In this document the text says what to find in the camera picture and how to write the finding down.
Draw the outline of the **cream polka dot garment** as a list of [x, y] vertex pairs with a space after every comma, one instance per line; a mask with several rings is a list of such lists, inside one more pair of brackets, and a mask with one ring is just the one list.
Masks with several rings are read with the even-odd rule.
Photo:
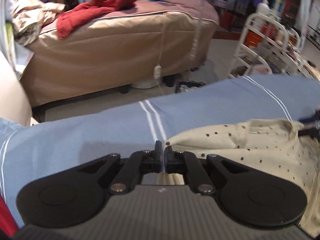
[[319, 234], [319, 142], [299, 137], [304, 125], [287, 119], [252, 119], [191, 129], [163, 145], [204, 159], [217, 154], [237, 163], [289, 180], [305, 192], [308, 204], [299, 226]]

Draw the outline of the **navy red folded clothes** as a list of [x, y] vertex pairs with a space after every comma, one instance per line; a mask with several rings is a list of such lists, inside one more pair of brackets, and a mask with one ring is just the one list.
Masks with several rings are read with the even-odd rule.
[[0, 197], [0, 227], [1, 231], [9, 237], [18, 231], [18, 226], [2, 197]]

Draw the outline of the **blue striped bed sheet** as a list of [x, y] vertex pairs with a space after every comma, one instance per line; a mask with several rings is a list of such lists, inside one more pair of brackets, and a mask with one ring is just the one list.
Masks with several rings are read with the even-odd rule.
[[119, 153], [150, 150], [182, 132], [252, 119], [310, 117], [319, 82], [298, 76], [254, 75], [120, 106], [98, 114], [22, 126], [1, 119], [1, 196], [23, 226], [16, 197], [24, 185]]

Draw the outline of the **white metal rack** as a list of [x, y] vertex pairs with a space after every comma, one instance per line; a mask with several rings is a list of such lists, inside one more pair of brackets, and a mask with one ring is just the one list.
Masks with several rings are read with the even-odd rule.
[[233, 55], [228, 77], [284, 74], [311, 77], [306, 59], [297, 46], [300, 36], [281, 24], [276, 16], [248, 16]]

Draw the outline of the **white rounded appliance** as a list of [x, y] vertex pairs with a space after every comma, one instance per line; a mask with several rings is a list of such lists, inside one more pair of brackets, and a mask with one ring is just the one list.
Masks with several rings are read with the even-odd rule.
[[32, 110], [28, 97], [11, 65], [1, 53], [0, 115], [22, 126], [30, 126]]

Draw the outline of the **white lotion bottle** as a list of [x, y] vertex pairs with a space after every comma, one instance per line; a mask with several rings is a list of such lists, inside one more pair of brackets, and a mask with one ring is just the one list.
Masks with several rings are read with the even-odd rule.
[[[262, 0], [262, 2], [260, 2], [257, 5], [256, 13], [259, 14], [259, 15], [265, 15], [266, 16], [269, 12], [270, 12], [270, 8], [268, 6], [268, 0]], [[262, 19], [260, 17], [257, 17], [255, 19], [253, 27], [255, 29], [257, 29], [258, 31], [261, 31], [262, 27], [264, 26], [264, 23], [265, 23], [264, 19]]]

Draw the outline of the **tan covered bed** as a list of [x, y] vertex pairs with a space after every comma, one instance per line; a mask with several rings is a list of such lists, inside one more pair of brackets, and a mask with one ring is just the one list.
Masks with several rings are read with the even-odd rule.
[[137, 0], [130, 10], [112, 12], [64, 39], [55, 23], [29, 45], [34, 55], [21, 84], [32, 107], [189, 69], [197, 28], [194, 67], [204, 63], [219, 15], [203, 0]]

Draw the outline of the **beige crumpled cloth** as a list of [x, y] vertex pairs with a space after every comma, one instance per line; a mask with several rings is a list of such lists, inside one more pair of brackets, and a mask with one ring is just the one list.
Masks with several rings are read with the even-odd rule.
[[16, 42], [27, 46], [34, 42], [42, 28], [51, 24], [61, 14], [65, 5], [40, 0], [14, 0], [12, 25]]

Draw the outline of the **red garment on bed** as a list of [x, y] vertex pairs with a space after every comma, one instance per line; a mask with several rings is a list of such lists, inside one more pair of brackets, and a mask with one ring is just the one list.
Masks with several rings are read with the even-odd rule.
[[89, 21], [115, 11], [131, 9], [136, 0], [90, 0], [62, 13], [57, 18], [57, 36], [60, 40]]

